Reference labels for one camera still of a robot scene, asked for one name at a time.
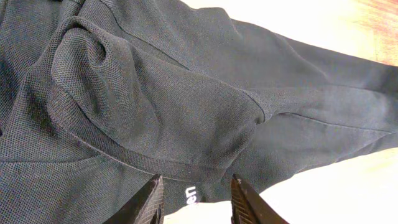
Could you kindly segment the black garment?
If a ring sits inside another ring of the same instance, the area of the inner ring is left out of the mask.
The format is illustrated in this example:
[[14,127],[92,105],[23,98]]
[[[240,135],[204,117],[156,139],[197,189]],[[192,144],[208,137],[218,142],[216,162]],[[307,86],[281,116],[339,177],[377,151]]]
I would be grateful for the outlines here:
[[151,215],[397,146],[397,67],[181,1],[1,2],[1,222]]

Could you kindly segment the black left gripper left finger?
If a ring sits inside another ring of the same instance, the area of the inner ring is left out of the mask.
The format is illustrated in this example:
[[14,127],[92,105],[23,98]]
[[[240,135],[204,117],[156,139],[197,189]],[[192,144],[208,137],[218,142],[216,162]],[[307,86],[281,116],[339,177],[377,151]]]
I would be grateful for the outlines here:
[[163,224],[164,183],[154,175],[136,194],[103,224]]

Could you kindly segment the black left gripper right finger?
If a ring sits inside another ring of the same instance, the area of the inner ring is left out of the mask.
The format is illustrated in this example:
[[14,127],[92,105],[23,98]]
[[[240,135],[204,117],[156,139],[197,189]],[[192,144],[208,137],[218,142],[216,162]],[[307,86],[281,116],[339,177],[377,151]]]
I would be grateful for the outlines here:
[[232,224],[289,224],[238,174],[231,180],[231,205]]

